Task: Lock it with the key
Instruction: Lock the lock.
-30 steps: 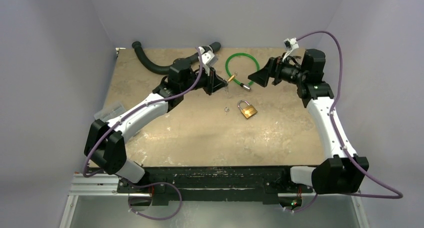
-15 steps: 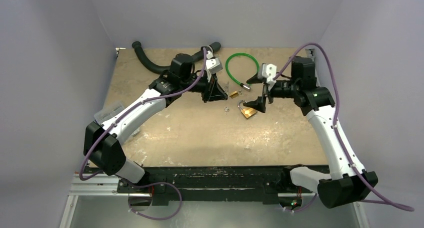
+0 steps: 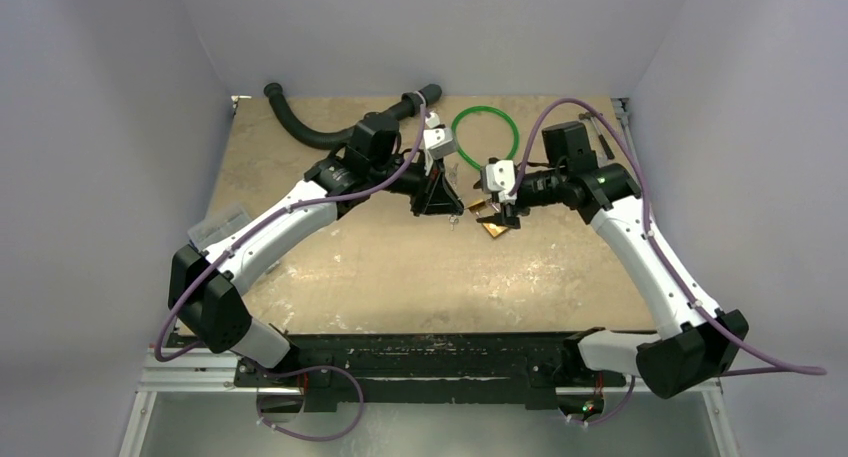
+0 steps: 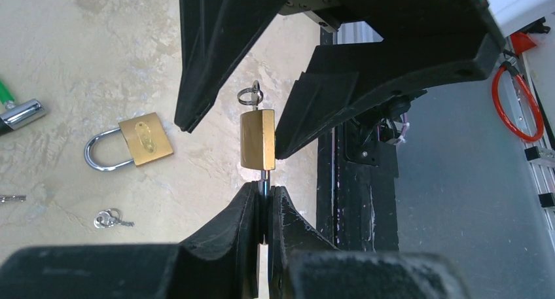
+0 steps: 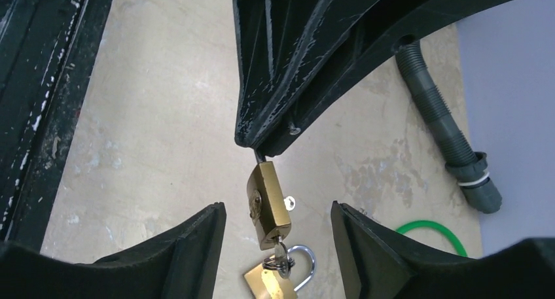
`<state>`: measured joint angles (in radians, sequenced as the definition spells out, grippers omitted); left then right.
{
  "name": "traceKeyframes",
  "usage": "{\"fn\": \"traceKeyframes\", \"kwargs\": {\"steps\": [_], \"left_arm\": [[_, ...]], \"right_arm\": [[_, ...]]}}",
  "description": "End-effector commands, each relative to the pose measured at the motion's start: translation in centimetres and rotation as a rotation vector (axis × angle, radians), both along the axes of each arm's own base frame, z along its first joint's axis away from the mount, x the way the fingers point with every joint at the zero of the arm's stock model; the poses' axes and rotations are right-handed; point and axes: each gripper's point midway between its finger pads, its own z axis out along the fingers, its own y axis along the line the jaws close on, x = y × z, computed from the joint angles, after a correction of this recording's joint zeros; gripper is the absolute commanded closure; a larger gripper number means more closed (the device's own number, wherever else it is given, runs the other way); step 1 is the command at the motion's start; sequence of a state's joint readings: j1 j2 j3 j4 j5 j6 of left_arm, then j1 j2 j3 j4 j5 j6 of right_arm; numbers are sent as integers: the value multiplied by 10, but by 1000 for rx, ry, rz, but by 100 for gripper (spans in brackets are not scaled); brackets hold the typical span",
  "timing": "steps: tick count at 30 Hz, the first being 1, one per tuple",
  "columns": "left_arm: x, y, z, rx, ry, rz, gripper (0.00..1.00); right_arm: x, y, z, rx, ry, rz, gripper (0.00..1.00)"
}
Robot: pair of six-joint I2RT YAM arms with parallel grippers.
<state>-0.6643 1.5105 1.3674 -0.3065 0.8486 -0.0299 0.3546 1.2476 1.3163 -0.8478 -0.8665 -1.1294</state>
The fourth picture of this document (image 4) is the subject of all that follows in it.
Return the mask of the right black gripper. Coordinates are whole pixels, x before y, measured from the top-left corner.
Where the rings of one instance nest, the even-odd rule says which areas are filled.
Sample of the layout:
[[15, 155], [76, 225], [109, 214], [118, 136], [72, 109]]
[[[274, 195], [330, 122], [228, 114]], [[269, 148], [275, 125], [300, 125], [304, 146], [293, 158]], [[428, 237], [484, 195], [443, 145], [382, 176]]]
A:
[[505, 47], [490, 34], [486, 0], [278, 0], [336, 33], [364, 22], [386, 39], [317, 46], [276, 126], [278, 160], [394, 97], [487, 79]]

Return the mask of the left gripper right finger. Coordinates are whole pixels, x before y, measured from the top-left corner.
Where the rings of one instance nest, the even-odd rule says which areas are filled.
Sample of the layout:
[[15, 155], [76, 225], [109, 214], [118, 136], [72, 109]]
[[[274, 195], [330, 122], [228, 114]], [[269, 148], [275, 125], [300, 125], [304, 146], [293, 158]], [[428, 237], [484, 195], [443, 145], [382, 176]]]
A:
[[341, 251], [300, 215], [284, 186], [268, 197], [271, 298], [470, 298], [456, 268], [430, 253]]

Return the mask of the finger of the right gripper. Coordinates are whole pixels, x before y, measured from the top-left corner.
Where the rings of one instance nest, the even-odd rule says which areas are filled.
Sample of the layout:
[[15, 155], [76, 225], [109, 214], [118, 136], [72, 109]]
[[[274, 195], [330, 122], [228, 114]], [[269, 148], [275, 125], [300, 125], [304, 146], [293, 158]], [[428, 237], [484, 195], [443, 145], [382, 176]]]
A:
[[174, 122], [192, 132], [287, 0], [179, 0], [183, 72]]

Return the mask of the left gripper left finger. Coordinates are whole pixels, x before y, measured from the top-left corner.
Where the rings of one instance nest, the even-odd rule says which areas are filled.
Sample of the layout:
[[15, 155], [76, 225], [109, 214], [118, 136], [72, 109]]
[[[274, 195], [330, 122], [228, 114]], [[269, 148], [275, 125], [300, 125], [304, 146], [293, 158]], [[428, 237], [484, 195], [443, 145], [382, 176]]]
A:
[[179, 243], [28, 247], [1, 266], [2, 298], [257, 298], [258, 184]]

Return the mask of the small padlock key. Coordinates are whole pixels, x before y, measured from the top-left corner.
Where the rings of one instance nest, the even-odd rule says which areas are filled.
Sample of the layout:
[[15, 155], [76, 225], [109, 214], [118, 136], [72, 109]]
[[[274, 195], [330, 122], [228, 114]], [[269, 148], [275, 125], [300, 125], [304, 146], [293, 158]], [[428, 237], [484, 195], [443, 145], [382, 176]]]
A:
[[250, 87], [240, 90], [236, 98], [241, 105], [250, 106], [254, 111], [258, 110], [264, 100], [264, 93], [260, 88], [260, 82], [254, 80]]

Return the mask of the small brass padlock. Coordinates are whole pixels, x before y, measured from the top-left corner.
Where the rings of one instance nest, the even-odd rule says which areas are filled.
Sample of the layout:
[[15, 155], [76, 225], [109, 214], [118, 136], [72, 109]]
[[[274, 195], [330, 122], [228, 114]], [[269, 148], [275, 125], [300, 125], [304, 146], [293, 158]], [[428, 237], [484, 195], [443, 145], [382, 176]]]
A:
[[258, 109], [240, 116], [241, 167], [260, 171], [259, 228], [260, 242], [268, 243], [268, 206], [270, 172], [276, 168], [275, 111]]

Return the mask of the large brass padlock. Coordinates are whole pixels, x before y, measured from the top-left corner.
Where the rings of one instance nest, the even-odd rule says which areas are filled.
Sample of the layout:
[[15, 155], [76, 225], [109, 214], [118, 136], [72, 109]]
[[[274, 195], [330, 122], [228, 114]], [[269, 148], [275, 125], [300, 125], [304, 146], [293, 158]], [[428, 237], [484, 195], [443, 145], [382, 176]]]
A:
[[[114, 133], [121, 133], [131, 159], [111, 166], [96, 162], [92, 155], [94, 145]], [[93, 136], [84, 147], [85, 162], [96, 171], [115, 171], [131, 164], [142, 166], [171, 156], [173, 147], [157, 113], [149, 113], [118, 123], [118, 127]]]

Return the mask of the green cable lock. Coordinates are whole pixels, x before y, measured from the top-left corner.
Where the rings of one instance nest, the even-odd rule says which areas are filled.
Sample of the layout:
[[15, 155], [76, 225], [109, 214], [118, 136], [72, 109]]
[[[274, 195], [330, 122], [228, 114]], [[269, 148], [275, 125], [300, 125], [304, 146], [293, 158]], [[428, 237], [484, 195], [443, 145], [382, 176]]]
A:
[[14, 132], [47, 114], [43, 104], [36, 99], [17, 104], [8, 88], [1, 82], [1, 136]]

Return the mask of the cable lock keys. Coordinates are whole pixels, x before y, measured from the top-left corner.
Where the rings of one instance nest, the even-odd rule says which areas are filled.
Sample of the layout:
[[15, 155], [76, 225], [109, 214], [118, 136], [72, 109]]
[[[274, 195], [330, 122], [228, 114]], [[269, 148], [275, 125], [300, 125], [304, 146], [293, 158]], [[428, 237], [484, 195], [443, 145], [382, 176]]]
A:
[[0, 196], [0, 204], [7, 202], [25, 202], [26, 196]]

